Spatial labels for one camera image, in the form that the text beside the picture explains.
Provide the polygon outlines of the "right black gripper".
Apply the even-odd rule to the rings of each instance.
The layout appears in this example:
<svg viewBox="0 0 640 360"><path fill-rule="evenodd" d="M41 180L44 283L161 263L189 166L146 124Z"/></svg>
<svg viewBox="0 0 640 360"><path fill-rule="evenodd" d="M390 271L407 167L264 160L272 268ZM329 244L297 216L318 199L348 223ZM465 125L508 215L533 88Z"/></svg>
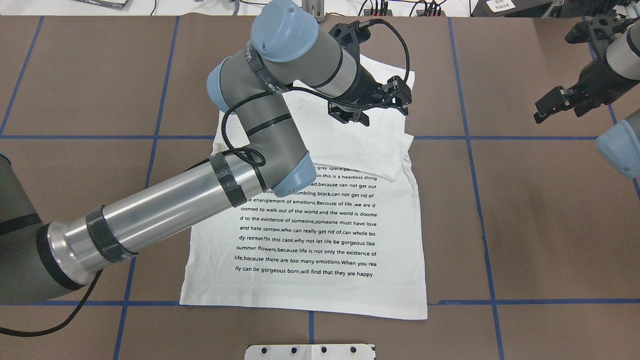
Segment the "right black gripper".
<svg viewBox="0 0 640 360"><path fill-rule="evenodd" d="M569 44L590 43L596 57L582 69L576 84L569 89L556 86L535 103L537 125L553 114L572 108L576 116L582 117L600 105L610 105L632 89L632 80L615 72L606 59L606 50L618 39L615 34L622 34L631 25L630 18L597 14L569 30L565 41Z"/></svg>

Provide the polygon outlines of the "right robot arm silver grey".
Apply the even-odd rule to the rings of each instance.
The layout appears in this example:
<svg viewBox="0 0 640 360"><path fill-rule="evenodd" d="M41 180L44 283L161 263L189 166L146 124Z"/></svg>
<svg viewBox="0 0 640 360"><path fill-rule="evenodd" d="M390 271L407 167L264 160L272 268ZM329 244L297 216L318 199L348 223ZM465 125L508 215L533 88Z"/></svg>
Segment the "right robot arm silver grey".
<svg viewBox="0 0 640 360"><path fill-rule="evenodd" d="M536 103L535 122L573 110L582 117L601 105L610 105L640 82L640 25L638 19L597 14L576 23L565 40L589 43L595 54L569 88L556 86ZM596 149L623 176L640 174L639 112L622 119L596 139Z"/></svg>

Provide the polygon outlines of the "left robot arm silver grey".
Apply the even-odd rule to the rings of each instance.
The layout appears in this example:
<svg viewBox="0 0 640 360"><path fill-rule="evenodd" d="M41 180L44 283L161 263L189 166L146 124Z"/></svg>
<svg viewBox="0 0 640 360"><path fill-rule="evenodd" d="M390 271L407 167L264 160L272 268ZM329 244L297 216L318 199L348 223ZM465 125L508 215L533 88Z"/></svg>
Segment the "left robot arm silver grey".
<svg viewBox="0 0 640 360"><path fill-rule="evenodd" d="M211 101L226 117L236 114L249 139L182 173L70 222L45 224L11 162L1 156L2 305L50 300L94 287L103 269L250 198L272 191L279 198L316 179L310 151L283 94L302 91L327 101L340 123L370 121L364 110L396 109L407 115L409 75L379 83L361 64L360 45L380 17L338 23L329 32L290 0L274 0L254 18L242 50L206 80ZM303 84L302 88L294 82Z"/></svg>

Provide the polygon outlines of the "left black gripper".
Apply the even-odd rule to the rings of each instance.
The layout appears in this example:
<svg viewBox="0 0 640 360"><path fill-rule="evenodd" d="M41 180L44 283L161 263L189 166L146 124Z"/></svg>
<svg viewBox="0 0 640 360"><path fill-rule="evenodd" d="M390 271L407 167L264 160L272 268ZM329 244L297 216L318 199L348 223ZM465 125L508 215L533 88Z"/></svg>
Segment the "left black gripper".
<svg viewBox="0 0 640 360"><path fill-rule="evenodd" d="M382 84L361 65L361 44L371 38L370 27L378 21L337 23L327 32L330 44L339 50L339 60L327 78L327 114L343 125L350 122L370 126L368 109L396 109L409 115L412 93L400 76Z"/></svg>

